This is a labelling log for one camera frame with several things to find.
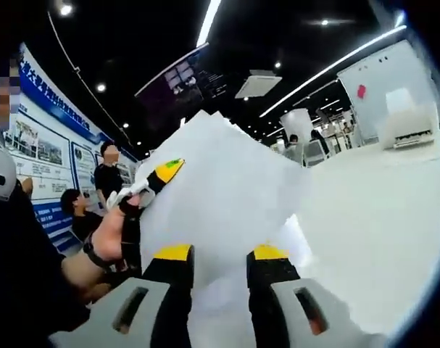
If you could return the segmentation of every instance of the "white plastic sheet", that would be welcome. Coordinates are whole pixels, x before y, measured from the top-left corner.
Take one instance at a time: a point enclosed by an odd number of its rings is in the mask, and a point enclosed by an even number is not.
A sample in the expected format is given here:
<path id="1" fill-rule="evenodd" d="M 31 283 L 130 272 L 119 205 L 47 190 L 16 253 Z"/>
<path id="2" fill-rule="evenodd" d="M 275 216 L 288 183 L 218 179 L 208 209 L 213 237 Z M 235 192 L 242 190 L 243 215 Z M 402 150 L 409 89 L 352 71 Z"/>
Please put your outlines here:
<path id="1" fill-rule="evenodd" d="M 231 317 L 247 318 L 245 272 L 244 281 L 233 281 L 235 286 L 224 284 L 244 269 L 247 254 L 274 237 L 297 211 L 306 170 L 231 127 L 219 113 L 200 112 L 176 131 L 138 169 L 136 181 L 176 158 L 183 158 L 185 165 L 141 216 L 143 267 L 162 247 L 193 244 L 196 310 L 190 324 L 209 317 L 211 311 L 202 303 L 208 303 L 206 298 L 216 303 L 218 294 L 225 306 L 215 312 L 224 310 L 226 314 L 215 320 L 227 325 Z M 227 299 L 244 306 L 228 306 Z M 195 330 L 190 325 L 191 339 L 196 337 Z M 230 335 L 240 336 L 241 331 L 236 326 Z"/>

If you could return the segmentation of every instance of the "white partition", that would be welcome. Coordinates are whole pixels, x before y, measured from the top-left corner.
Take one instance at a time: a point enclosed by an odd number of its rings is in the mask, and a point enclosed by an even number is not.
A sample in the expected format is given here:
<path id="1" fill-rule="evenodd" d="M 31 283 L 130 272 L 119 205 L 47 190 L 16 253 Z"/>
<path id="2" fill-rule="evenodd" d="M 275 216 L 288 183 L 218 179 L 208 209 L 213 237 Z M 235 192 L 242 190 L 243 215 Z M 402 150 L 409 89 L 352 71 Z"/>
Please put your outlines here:
<path id="1" fill-rule="evenodd" d="M 312 120 L 307 109 L 294 109 L 281 117 L 281 123 L 287 135 L 296 134 L 300 141 L 308 142 L 311 140 L 310 132 L 313 129 Z"/>
<path id="2" fill-rule="evenodd" d="M 407 41 L 401 41 L 360 60 L 338 73 L 353 104 L 364 139 L 376 138 L 389 113 L 386 95 L 407 89 L 416 105 L 433 104 L 433 81 Z"/>

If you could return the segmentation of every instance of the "recessed light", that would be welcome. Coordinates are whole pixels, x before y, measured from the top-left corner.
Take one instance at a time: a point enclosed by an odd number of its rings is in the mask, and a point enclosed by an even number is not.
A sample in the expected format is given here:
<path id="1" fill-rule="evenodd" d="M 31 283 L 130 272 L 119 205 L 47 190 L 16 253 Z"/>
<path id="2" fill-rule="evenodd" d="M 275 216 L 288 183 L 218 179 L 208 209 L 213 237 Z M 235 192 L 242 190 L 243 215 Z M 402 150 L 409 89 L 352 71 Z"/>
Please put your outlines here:
<path id="1" fill-rule="evenodd" d="M 73 7 L 71 5 L 63 5 L 60 8 L 60 14 L 62 16 L 68 16 L 70 13 L 72 13 Z"/>
<path id="2" fill-rule="evenodd" d="M 107 87 L 105 86 L 105 83 L 100 83 L 99 85 L 97 85 L 97 91 L 98 92 L 103 92 L 107 89 Z"/>

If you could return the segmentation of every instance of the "poster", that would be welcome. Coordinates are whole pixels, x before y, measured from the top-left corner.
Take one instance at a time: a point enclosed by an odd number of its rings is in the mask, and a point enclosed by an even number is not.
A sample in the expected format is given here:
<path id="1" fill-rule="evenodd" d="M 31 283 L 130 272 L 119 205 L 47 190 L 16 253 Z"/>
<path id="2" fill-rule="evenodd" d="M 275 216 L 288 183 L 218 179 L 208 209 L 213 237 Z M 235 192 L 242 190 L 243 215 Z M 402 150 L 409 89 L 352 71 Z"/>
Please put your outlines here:
<path id="1" fill-rule="evenodd" d="M 72 142 L 72 156 L 77 189 L 88 199 L 88 208 L 92 211 L 97 210 L 99 198 L 94 182 L 94 171 L 97 164 L 92 151 Z"/>
<path id="2" fill-rule="evenodd" d="M 33 179 L 31 199 L 59 199 L 74 187 L 66 138 L 21 112 L 12 118 L 4 139 L 18 179 Z"/>
<path id="3" fill-rule="evenodd" d="M 10 116 L 4 140 L 17 178 L 33 180 L 31 202 L 38 222 L 51 243 L 66 254 L 79 242 L 60 198 L 67 189 L 79 189 L 89 195 L 90 210 L 95 211 L 94 153 L 111 139 L 58 89 L 28 48 L 21 49 L 20 107 Z M 124 149 L 122 154 L 126 162 L 136 161 Z"/>

